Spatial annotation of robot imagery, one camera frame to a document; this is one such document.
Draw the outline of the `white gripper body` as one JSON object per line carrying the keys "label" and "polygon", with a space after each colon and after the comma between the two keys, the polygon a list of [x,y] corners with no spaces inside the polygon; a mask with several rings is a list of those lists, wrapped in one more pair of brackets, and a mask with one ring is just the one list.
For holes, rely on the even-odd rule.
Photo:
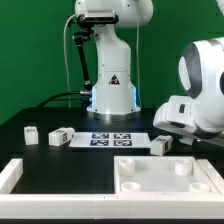
{"label": "white gripper body", "polygon": [[192,102],[188,96],[171,96],[156,111],[153,126],[168,132],[192,136],[197,130],[191,117]]}

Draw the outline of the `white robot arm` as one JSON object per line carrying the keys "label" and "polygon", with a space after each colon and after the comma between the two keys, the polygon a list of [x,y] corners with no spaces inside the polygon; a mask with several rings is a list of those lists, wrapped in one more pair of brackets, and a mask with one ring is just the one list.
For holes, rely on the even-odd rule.
{"label": "white robot arm", "polygon": [[[136,89],[130,81],[131,49],[115,28],[147,24],[151,0],[76,0],[75,13],[83,42],[93,38],[98,55],[98,81],[90,88],[89,114],[111,119],[134,115]],[[224,37],[189,44],[178,74],[184,96],[172,96],[156,112],[156,128],[182,136],[190,144],[200,139],[224,147]]]}

